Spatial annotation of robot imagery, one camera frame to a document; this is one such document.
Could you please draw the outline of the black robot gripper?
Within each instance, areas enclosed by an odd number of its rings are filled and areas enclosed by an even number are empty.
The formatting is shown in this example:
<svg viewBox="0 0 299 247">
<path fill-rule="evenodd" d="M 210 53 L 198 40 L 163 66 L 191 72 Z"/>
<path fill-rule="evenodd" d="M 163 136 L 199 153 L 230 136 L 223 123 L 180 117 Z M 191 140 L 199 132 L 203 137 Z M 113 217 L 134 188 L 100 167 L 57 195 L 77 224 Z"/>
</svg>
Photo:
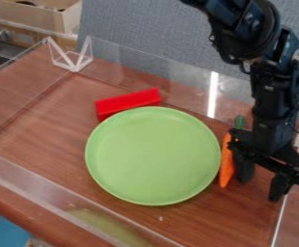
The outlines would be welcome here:
<svg viewBox="0 0 299 247">
<path fill-rule="evenodd" d="M 278 202 L 292 185 L 299 185 L 299 153 L 291 143 L 276 151 L 260 150 L 254 145 L 252 132 L 248 130 L 232 128 L 228 133 L 232 137 L 228 149 L 232 151 L 235 177 L 239 183 L 247 184 L 254 178 L 255 166 L 262 166 L 275 173 L 268 200 Z"/>
</svg>

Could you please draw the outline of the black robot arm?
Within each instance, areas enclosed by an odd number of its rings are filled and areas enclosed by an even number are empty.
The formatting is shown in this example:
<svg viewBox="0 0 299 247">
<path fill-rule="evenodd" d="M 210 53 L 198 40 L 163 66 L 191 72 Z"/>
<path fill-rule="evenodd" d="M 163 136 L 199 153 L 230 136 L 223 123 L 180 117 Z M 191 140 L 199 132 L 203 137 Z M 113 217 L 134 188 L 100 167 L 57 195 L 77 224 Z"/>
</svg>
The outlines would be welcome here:
<svg viewBox="0 0 299 247">
<path fill-rule="evenodd" d="M 236 178 L 256 166 L 275 173 L 268 200 L 299 185 L 299 153 L 292 148 L 299 116 L 299 39 L 280 24 L 270 0 L 179 0 L 206 14 L 210 40 L 222 60 L 250 76 L 252 129 L 231 129 Z"/>
</svg>

